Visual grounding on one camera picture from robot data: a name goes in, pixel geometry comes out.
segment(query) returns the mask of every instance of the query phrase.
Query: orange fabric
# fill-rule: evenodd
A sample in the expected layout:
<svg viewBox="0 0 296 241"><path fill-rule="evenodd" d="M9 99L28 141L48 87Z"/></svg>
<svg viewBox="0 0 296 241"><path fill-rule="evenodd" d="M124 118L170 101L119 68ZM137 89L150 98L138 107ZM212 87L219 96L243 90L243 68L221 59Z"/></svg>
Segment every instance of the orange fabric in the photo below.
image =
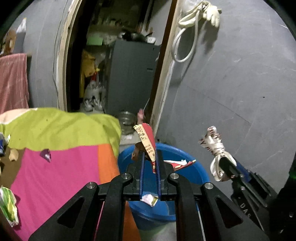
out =
<svg viewBox="0 0 296 241"><path fill-rule="evenodd" d="M98 146L98 165L100 183L110 182L114 177L120 174L117 160L114 156L110 144L101 144ZM140 233L133 219L130 207L126 203L123 225L123 241L140 241Z"/></svg>

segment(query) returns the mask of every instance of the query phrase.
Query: white glove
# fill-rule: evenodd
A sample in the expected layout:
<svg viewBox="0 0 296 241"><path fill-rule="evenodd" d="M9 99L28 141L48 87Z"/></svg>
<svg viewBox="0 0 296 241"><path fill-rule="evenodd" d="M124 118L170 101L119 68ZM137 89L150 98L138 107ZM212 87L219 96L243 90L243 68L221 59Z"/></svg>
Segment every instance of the white glove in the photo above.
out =
<svg viewBox="0 0 296 241"><path fill-rule="evenodd" d="M202 17L207 21L211 20L211 25L217 28L220 24L220 13L222 13L221 9L218 9L215 5L209 4L203 12Z"/></svg>

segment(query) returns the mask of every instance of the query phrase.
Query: pink fabric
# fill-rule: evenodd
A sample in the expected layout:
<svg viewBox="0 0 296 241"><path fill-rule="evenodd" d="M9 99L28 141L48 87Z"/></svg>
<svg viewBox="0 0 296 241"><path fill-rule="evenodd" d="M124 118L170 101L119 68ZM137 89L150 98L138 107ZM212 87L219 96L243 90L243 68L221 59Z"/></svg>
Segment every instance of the pink fabric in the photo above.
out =
<svg viewBox="0 0 296 241"><path fill-rule="evenodd" d="M27 55L11 54L0 58L0 114L29 108Z"/></svg>
<svg viewBox="0 0 296 241"><path fill-rule="evenodd" d="M88 182L99 184L98 146L51 151L51 162L26 149L11 186L20 223L17 235L27 241L47 219Z"/></svg>

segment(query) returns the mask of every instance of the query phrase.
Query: metal screw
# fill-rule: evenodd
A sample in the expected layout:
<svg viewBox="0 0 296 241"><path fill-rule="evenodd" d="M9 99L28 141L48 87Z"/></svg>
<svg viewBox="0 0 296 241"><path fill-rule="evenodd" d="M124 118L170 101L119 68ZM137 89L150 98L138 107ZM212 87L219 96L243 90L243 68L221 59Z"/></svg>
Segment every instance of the metal screw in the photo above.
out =
<svg viewBox="0 0 296 241"><path fill-rule="evenodd" d="M93 189L94 187L96 187L96 183L95 183L95 182L90 182L90 183L88 183L88 184L86 185L86 187L87 187L88 189Z"/></svg>
<svg viewBox="0 0 296 241"><path fill-rule="evenodd" d="M212 183L205 183L205 188L206 189L212 189L214 185Z"/></svg>
<svg viewBox="0 0 296 241"><path fill-rule="evenodd" d="M178 179L178 178L179 178L179 174L173 172L173 173L170 174L170 177L171 177L172 179Z"/></svg>
<svg viewBox="0 0 296 241"><path fill-rule="evenodd" d="M129 179L131 175L129 173L123 173L121 177L126 180L126 179Z"/></svg>

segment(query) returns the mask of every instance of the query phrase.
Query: blue trash bin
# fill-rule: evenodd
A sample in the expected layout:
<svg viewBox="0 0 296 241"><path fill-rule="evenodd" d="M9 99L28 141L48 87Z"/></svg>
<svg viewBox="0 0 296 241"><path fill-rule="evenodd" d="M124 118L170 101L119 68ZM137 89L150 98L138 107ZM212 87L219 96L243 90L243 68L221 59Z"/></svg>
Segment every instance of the blue trash bin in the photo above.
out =
<svg viewBox="0 0 296 241"><path fill-rule="evenodd" d="M162 143L156 143L156 149L161 150L164 160L180 161L186 159L192 161L195 158L188 153ZM126 148L118 156L118 167L120 173L124 173L128 164L132 163L132 153L134 146ZM177 173L185 176L190 182L196 184L203 184L209 182L209 176L203 166L196 161L192 166L184 168ZM145 162L144 171L144 189L143 195L147 193L156 194L156 175L152 173L152 167L149 161ZM144 202L129 202L134 220L138 229L140 230L152 230L159 226L166 225L169 222L175 222L175 204L174 201L162 202L157 201L154 207L150 207Z"/></svg>

